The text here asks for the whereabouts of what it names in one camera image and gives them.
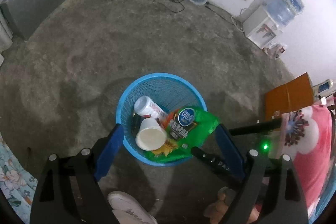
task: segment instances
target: brand logo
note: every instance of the brand logo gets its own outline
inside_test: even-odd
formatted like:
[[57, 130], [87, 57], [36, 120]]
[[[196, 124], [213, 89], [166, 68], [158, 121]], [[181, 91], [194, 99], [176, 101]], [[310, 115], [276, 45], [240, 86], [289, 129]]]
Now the brand logo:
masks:
[[187, 127], [195, 120], [195, 110], [192, 108], [185, 108], [178, 115], [178, 122], [181, 126]]

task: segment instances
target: plastic mesh basket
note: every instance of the plastic mesh basket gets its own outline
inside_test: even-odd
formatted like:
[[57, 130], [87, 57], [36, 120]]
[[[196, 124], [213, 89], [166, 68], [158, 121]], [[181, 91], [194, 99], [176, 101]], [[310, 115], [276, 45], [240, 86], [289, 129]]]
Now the plastic mesh basket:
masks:
[[207, 107], [200, 93], [189, 82], [168, 73], [153, 73], [134, 81], [120, 97], [116, 122], [120, 123], [125, 132], [123, 144], [138, 160], [155, 166], [174, 166], [186, 159], [171, 161], [165, 164], [150, 161], [144, 157], [144, 151], [135, 143], [131, 134], [132, 113], [135, 101], [143, 96], [149, 96], [167, 113], [185, 105]]

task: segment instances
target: chip bag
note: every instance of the chip bag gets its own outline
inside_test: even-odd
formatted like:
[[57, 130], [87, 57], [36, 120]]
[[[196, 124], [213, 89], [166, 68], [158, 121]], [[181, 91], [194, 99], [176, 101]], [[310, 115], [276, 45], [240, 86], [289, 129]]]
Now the chip bag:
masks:
[[165, 163], [191, 156], [193, 146], [201, 146], [219, 125], [219, 119], [200, 107], [185, 106], [171, 112], [161, 126], [167, 132], [163, 146], [146, 151], [147, 159]]

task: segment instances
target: cardboard box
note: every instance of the cardboard box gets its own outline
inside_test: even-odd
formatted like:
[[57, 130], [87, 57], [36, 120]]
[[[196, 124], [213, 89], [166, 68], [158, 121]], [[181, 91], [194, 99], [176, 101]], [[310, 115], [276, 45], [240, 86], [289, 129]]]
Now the cardboard box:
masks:
[[308, 74], [305, 73], [266, 93], [265, 119], [271, 120], [272, 116], [279, 118], [283, 113], [299, 110], [313, 103], [311, 81]]

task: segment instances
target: concrete floor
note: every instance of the concrete floor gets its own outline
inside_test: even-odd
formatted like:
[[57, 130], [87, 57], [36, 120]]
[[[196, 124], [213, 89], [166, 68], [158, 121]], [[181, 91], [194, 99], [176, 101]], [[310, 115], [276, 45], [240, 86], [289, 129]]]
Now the concrete floor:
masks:
[[[74, 155], [106, 136], [120, 95], [142, 75], [186, 79], [228, 128], [262, 119], [265, 92], [292, 79], [280, 60], [205, 7], [185, 1], [174, 14], [152, 1], [67, 0], [28, 41], [17, 38], [3, 52], [0, 130], [23, 165], [32, 148], [34, 176], [51, 153]], [[247, 149], [253, 138], [236, 140]], [[213, 136], [204, 150], [218, 152]], [[105, 195], [133, 195], [160, 224], [206, 223], [203, 209], [224, 183], [195, 159], [158, 168], [122, 148], [100, 186]]]

